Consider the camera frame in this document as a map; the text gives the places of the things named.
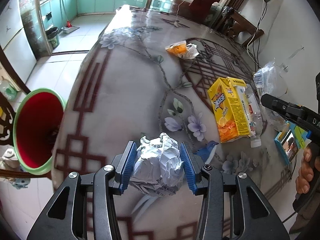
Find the person's right hand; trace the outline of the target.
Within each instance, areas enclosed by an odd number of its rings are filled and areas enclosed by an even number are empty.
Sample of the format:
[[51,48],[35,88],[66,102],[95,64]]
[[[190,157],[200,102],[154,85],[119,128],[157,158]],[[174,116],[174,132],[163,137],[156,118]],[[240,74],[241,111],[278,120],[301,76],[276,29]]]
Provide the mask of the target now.
[[310,160],[312,158],[311,147],[314,143],[309,143],[304,149],[302,164],[298,171],[298,177],[296,178],[296,191],[298,194],[306,194],[310,189],[310,181],[313,179],[313,168],[310,166]]

